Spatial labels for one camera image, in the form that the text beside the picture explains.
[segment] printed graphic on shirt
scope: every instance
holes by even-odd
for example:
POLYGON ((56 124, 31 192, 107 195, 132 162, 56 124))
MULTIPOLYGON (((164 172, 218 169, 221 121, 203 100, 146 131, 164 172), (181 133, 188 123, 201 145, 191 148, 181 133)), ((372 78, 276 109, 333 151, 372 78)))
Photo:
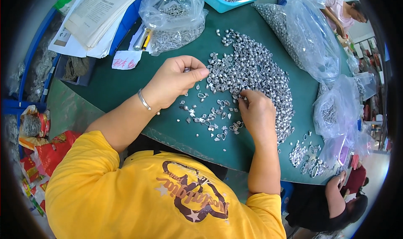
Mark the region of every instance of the printed graphic on shirt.
POLYGON ((169 178, 157 177, 160 186, 154 189, 160 192, 161 197, 172 197, 175 207, 188 221, 203 221, 208 214, 220 219, 228 218, 226 194, 219 193, 214 182, 201 175, 199 170, 174 161, 164 161, 162 168, 169 178))

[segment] woman in pink shirt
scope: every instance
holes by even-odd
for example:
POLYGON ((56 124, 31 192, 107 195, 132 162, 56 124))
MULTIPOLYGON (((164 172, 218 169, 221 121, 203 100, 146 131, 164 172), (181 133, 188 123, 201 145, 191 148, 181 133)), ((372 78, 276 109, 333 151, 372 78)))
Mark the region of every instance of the woman in pink shirt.
POLYGON ((366 23, 367 15, 364 13, 361 3, 357 0, 344 2, 344 0, 325 0, 325 9, 321 9, 327 17, 328 23, 333 30, 343 38, 346 37, 354 21, 366 23))

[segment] star print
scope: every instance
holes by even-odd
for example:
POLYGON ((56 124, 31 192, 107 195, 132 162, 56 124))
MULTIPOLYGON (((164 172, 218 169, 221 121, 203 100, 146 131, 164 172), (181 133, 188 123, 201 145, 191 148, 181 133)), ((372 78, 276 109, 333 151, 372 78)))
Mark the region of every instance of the star print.
POLYGON ((161 186, 159 188, 154 188, 155 190, 158 190, 161 192, 161 196, 163 195, 168 195, 168 189, 165 188, 162 184, 160 184, 161 186))
POLYGON ((190 217, 193 219, 193 222, 199 221, 199 213, 194 213, 192 209, 190 209, 190 214, 187 215, 187 217, 190 217))

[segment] stack of papers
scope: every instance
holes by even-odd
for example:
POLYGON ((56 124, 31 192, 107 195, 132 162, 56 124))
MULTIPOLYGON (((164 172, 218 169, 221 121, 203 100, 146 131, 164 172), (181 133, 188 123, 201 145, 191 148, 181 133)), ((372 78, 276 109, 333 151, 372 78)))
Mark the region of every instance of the stack of papers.
POLYGON ((49 50, 76 57, 108 55, 124 13, 135 0, 76 0, 49 50))

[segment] woman's left hand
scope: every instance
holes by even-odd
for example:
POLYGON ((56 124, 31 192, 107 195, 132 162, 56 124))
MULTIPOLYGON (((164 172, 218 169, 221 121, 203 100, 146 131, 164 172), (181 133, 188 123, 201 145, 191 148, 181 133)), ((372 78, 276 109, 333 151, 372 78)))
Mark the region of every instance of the woman's left hand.
POLYGON ((151 81, 141 91, 144 100, 153 110, 166 109, 179 95, 187 93, 196 82, 209 75, 206 66, 189 55, 167 59, 151 81))

